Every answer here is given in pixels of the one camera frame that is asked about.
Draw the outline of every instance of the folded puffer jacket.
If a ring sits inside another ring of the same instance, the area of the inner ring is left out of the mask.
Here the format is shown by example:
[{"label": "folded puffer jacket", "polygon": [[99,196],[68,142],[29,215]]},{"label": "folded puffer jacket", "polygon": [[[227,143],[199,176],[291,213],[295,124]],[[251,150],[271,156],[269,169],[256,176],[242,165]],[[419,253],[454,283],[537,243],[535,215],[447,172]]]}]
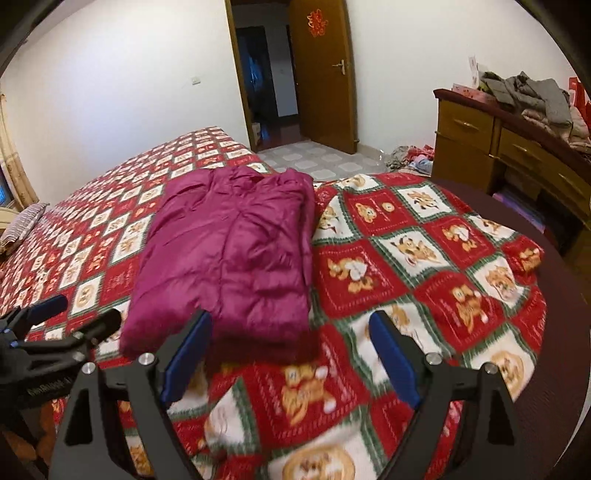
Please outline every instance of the folded puffer jacket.
[{"label": "folded puffer jacket", "polygon": [[148,233],[120,347],[154,352],[196,307],[213,338],[296,342],[308,330],[314,190],[295,170],[196,170],[168,184]]}]

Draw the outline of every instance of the bedspread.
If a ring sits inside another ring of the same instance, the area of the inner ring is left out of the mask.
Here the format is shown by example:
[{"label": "bedspread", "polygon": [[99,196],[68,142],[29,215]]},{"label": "bedspread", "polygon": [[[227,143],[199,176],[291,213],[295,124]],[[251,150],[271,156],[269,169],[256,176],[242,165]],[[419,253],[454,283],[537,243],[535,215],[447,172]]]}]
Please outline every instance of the bedspread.
[{"label": "bedspread", "polygon": [[[62,338],[110,308],[125,319],[138,254],[166,182],[195,168],[243,164],[272,173],[212,128],[92,181],[48,212],[4,265],[2,312],[65,294],[68,311],[30,339]],[[310,326],[320,354],[305,365],[223,365],[209,381],[198,369],[168,413],[204,479],[301,480],[317,460],[342,480],[375,479],[412,415],[369,340],[368,319],[377,308],[425,351],[475,368],[493,360],[514,398],[525,387],[544,330],[535,279],[543,252],[423,180],[357,175],[319,186]],[[118,342],[116,333],[97,347],[102,367],[126,361]],[[54,402],[56,423],[65,403]],[[149,474],[129,404],[119,409],[138,471]],[[460,412],[451,404],[430,479],[443,471]]]}]

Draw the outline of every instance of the striped pillow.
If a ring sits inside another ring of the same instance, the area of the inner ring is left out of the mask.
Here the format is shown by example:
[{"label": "striped pillow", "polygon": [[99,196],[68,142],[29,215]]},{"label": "striped pillow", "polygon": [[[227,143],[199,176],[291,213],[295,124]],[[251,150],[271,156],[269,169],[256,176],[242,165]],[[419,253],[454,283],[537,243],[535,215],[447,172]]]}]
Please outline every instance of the striped pillow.
[{"label": "striped pillow", "polygon": [[10,255],[25,241],[48,205],[44,202],[34,203],[17,215],[0,236],[0,255]]}]

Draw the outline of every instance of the blue gripper pad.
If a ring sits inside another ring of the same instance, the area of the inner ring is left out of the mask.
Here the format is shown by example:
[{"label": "blue gripper pad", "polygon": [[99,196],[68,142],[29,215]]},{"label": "blue gripper pad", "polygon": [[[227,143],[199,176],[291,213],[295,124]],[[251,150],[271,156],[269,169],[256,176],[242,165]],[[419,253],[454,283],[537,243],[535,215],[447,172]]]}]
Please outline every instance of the blue gripper pad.
[{"label": "blue gripper pad", "polygon": [[377,313],[369,318],[369,337],[374,344],[382,365],[398,398],[415,410],[421,402],[417,391],[417,377],[388,326]]},{"label": "blue gripper pad", "polygon": [[166,369],[160,401],[167,407],[183,398],[211,336],[212,318],[203,312]]},{"label": "blue gripper pad", "polygon": [[30,325],[39,325],[49,320],[68,308],[68,299],[63,295],[55,295],[50,299],[43,300],[35,305],[31,305],[28,313]]}]

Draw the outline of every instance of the red bag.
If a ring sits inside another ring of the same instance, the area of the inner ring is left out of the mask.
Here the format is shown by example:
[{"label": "red bag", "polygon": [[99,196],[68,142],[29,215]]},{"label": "red bag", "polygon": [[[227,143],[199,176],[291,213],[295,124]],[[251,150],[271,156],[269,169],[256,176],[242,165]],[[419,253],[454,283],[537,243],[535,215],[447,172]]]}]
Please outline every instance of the red bag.
[{"label": "red bag", "polygon": [[579,110],[585,123],[591,128],[591,102],[587,101],[585,88],[577,77],[569,78],[569,93],[571,104]]}]

